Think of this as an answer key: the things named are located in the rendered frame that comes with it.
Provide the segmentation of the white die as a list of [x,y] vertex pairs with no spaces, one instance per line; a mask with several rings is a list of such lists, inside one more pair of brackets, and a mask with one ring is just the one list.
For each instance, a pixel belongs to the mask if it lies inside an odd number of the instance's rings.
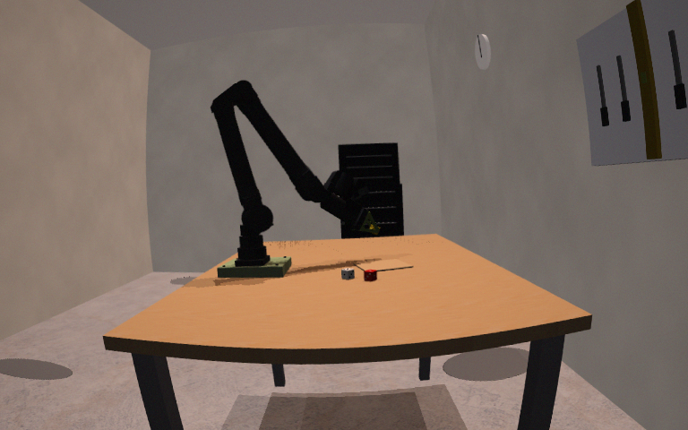
[[354,269],[346,268],[341,270],[341,278],[344,280],[350,280],[355,278]]

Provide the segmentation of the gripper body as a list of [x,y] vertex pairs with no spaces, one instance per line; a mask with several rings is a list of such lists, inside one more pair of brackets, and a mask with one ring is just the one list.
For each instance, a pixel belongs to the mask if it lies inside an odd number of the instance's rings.
[[346,201],[344,201],[344,204],[343,204],[340,212],[334,216],[337,217],[338,219],[342,220],[341,225],[343,225],[344,227],[347,227],[349,229],[355,229],[355,230],[361,229],[361,227],[362,227],[362,225],[366,219],[366,215],[368,213],[368,210],[366,208],[362,207],[361,211],[356,216],[353,213],[344,209],[345,205],[346,205]]

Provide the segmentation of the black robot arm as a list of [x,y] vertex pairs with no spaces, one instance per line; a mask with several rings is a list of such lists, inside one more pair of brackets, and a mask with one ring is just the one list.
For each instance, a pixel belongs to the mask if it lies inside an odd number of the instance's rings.
[[[236,267],[263,266],[271,260],[267,255],[266,245],[263,245],[262,235],[258,235],[273,226],[273,215],[271,210],[262,204],[262,197],[254,181],[238,129],[234,106],[237,105],[262,137],[305,201],[320,202],[321,208],[332,215],[337,215],[346,201],[344,209],[357,216],[362,206],[353,200],[369,193],[364,182],[340,170],[333,171],[323,185],[298,156],[250,84],[248,81],[233,84],[211,104],[211,113],[214,113],[217,121],[239,200],[244,208],[239,237],[242,248],[237,248]],[[245,104],[241,107],[244,101]]]

